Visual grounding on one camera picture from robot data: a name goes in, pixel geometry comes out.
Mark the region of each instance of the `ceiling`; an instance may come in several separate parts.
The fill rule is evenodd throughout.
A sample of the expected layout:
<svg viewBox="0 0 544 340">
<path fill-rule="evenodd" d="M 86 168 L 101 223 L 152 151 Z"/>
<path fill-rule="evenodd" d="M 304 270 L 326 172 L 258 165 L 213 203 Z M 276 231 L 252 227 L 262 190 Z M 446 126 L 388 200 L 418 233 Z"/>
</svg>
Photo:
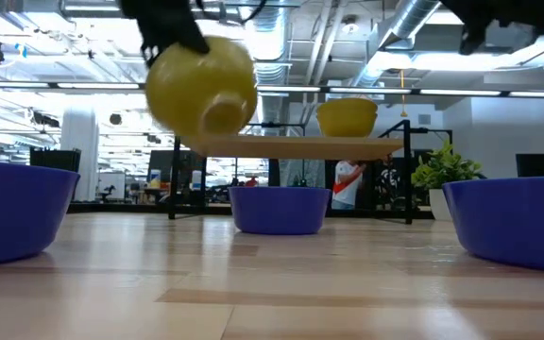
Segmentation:
<svg viewBox="0 0 544 340">
<path fill-rule="evenodd" d="M 324 36 L 314 64 L 314 72 L 320 72 L 320 84 L 329 80 L 346 82 L 357 76 L 365 67 L 374 64 L 381 70 L 375 86 L 418 87 L 440 89 L 534 89 L 544 90 L 544 45 L 539 42 L 521 51 L 501 53 L 501 71 L 464 71 L 473 59 L 462 59 L 455 51 L 460 41 L 461 26 L 456 17 L 445 9 L 439 9 L 416 34 L 415 44 L 409 50 L 388 49 L 382 53 L 371 50 L 370 40 L 376 24 L 384 23 L 394 15 L 397 1 L 347 1 L 339 20 L 352 15 L 358 27 L 356 31 L 344 30 L 345 24 L 337 25 L 334 18 L 342 2 L 326 0 L 280 0 L 268 1 L 273 9 L 284 11 L 284 19 L 277 20 L 266 36 L 253 35 L 258 23 L 245 27 L 221 25 L 216 21 L 199 20 L 206 35 L 222 35 L 243 43 L 252 56 L 258 59 L 258 67 L 281 67 L 283 76 L 273 79 L 273 84 L 303 85 L 306 83 L 311 64 L 316 33 Z M 248 1 L 227 1 L 227 4 Z M 321 24 L 321 13 L 325 5 L 331 4 L 330 20 Z M 17 11 L 0 11 L 0 43 L 5 60 L 0 64 L 0 81 L 36 82 L 123 82 L 145 81 L 146 69 L 140 54 L 142 38 L 134 21 L 120 18 L 117 12 L 102 10 L 114 6 L 111 1 L 66 1 L 65 9 L 57 9 L 57 1 L 25 0 L 24 8 Z M 229 6 L 229 14 L 240 13 L 246 7 Z M 275 59 L 273 42 L 280 39 L 281 57 Z M 325 62 L 326 44 L 330 53 Z M 426 62 L 421 55 L 427 55 Z M 407 62 L 401 74 L 395 68 Z M 300 102 L 300 96 L 291 95 L 283 100 Z M 377 98 L 389 105 L 400 101 L 399 96 Z M 65 103 L 77 100 L 75 94 L 57 92 L 13 91 L 0 89 L 0 129 L 35 130 L 34 112 L 61 121 Z M 100 131 L 110 135 L 101 139 L 101 149 L 129 152 L 140 147 L 169 147 L 173 143 L 171 134 L 161 136 L 159 144 L 153 144 L 144 136 L 115 136 L 114 133 L 132 131 L 163 131 L 153 122 L 146 109 L 145 98 L 139 93 L 99 93 L 83 95 L 80 100 L 90 100 L 99 115 Z M 448 105 L 451 101 L 441 97 L 416 96 L 409 103 Z M 296 120 L 292 113 L 282 114 L 283 106 L 274 109 L 274 116 L 266 115 L 265 121 Z M 112 113 L 121 114 L 123 123 L 110 123 Z M 44 135 L 0 134 L 0 148 L 13 151 L 28 145 L 56 147 L 60 141 L 58 129 Z M 9 156 L 9 160 L 25 162 L 25 156 Z M 111 163 L 106 156 L 103 163 Z"/>
</svg>

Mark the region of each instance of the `wooden board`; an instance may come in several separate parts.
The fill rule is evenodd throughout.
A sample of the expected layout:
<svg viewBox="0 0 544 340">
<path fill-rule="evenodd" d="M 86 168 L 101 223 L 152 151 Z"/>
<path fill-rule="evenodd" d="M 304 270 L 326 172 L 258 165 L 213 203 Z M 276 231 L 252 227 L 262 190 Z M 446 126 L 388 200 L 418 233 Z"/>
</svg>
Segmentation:
<svg viewBox="0 0 544 340">
<path fill-rule="evenodd" d="M 402 148 L 402 139 L 346 137 L 182 137 L 201 156 L 374 161 Z"/>
</svg>

